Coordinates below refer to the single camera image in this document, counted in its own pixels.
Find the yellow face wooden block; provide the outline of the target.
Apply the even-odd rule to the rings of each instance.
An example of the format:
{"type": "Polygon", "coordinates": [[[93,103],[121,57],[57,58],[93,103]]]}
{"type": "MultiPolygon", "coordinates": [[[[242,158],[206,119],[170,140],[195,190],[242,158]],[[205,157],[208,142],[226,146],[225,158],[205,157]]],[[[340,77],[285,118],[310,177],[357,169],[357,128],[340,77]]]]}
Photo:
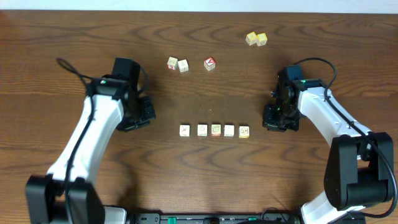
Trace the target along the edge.
{"type": "Polygon", "coordinates": [[[239,127],[239,138],[248,138],[250,136],[249,126],[239,127]]]}

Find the yellow edged bug block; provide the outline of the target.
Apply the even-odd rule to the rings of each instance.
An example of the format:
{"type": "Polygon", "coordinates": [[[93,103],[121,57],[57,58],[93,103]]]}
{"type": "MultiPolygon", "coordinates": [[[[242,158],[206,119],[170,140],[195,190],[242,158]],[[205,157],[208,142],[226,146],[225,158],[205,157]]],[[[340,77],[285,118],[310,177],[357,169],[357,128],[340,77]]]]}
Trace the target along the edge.
{"type": "Polygon", "coordinates": [[[179,129],[180,137],[189,137],[190,136],[190,125],[189,124],[181,124],[179,129]]]}

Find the plain cream wooden block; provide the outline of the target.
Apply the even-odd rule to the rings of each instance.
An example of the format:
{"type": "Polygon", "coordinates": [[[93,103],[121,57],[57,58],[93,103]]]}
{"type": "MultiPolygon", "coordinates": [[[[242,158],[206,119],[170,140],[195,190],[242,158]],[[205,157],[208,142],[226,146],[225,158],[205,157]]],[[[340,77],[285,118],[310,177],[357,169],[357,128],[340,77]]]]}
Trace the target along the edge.
{"type": "Polygon", "coordinates": [[[234,136],[234,125],[226,124],[224,125],[224,137],[233,137],[234,136]]]}

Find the green edged wooden block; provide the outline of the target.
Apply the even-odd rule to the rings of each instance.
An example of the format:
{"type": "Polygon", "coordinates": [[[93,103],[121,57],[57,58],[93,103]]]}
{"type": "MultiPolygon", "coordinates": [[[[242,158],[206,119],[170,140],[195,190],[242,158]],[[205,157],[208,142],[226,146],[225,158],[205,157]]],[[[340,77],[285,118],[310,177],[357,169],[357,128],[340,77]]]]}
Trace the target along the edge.
{"type": "Polygon", "coordinates": [[[198,134],[198,136],[207,136],[208,135],[208,125],[207,124],[198,124],[197,134],[198,134]]]}

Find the red spiral wooden block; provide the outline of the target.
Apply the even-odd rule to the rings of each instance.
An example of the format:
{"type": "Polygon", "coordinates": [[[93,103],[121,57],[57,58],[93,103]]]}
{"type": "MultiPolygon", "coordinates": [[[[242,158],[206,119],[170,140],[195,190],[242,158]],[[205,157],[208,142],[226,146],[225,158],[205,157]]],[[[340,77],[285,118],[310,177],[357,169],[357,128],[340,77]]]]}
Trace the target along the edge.
{"type": "Polygon", "coordinates": [[[211,136],[220,137],[221,136],[221,125],[212,124],[211,125],[211,136]]]}

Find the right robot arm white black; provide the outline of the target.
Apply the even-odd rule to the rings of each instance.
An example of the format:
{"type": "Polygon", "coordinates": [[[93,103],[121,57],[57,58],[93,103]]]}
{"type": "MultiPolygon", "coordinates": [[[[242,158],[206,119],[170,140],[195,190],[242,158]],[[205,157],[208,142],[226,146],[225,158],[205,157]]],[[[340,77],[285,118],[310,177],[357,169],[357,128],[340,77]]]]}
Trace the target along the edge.
{"type": "Polygon", "coordinates": [[[397,206],[394,143],[357,122],[333,97],[321,79],[280,78],[266,105],[263,126],[270,131],[297,131],[308,118],[330,147],[323,192],[300,208],[301,223],[338,223],[370,217],[364,208],[391,206],[373,218],[389,216],[397,206]]]}

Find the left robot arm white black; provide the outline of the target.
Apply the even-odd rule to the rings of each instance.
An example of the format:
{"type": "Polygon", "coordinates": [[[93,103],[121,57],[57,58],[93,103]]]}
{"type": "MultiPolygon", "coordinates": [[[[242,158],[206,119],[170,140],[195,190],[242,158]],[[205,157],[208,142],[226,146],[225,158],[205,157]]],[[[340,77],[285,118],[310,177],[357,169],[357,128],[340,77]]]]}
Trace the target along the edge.
{"type": "Polygon", "coordinates": [[[45,176],[25,186],[31,223],[127,223],[127,210],[105,206],[95,190],[98,169],[115,130],[132,131],[155,118],[136,78],[94,78],[80,120],[45,176]]]}

